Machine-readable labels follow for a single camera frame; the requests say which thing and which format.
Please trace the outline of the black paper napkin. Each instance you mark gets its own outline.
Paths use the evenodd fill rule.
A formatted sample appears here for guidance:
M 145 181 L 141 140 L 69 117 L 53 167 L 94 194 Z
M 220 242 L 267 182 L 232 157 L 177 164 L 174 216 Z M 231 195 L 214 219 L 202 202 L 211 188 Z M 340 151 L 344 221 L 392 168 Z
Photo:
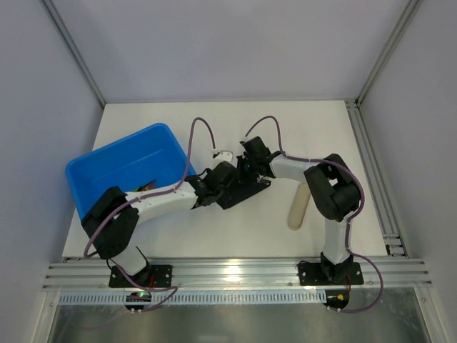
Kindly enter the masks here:
M 267 188 L 269 187 L 264 184 L 259 184 L 257 181 L 231 185 L 228 189 L 223 191 L 216 203 L 222 209 L 230 209 Z

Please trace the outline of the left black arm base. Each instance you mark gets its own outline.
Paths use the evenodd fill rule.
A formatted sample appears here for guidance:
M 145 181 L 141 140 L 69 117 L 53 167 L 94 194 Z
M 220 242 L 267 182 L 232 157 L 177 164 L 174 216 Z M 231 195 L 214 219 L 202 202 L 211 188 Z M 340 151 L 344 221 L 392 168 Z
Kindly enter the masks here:
M 134 284 L 143 288 L 167 288 L 171 286 L 173 267 L 170 264 L 150 264 L 131 276 Z M 116 266 L 112 266 L 109 278 L 110 288 L 135 287 Z

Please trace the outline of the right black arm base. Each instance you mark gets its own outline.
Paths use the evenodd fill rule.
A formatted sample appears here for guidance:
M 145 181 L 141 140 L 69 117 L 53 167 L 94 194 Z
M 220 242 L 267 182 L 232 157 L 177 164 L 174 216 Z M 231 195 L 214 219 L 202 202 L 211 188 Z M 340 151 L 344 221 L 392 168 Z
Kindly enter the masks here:
M 345 286 L 364 284 L 361 266 L 358 262 L 332 265 L 323 262 L 297 264 L 301 286 Z

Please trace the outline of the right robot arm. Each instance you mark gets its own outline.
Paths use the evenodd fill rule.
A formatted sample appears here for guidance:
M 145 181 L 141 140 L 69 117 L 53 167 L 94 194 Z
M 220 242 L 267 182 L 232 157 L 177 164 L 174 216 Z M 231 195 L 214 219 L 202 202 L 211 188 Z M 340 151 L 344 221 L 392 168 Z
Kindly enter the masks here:
M 324 217 L 325 242 L 319 262 L 297 264 L 302 286 L 350 286 L 364 283 L 360 264 L 348 248 L 349 222 L 364 205 L 361 185 L 338 154 L 304 159 L 272 152 L 258 136 L 241 142 L 238 167 L 247 177 L 290 179 L 307 185 Z

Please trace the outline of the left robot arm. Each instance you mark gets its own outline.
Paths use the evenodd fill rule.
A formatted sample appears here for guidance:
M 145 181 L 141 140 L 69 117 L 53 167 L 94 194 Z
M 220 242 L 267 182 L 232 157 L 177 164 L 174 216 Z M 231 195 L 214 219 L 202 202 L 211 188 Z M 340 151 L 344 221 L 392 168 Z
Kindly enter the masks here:
M 225 195 L 238 177 L 236 167 L 222 161 L 202 175 L 186 175 L 169 187 L 127 193 L 119 187 L 107 189 L 81 220 L 89 237 L 84 256 L 91 257 L 89 248 L 93 247 L 126 279 L 141 278 L 151 268 L 146 257 L 130 243 L 136 227 L 166 214 L 207 207 Z

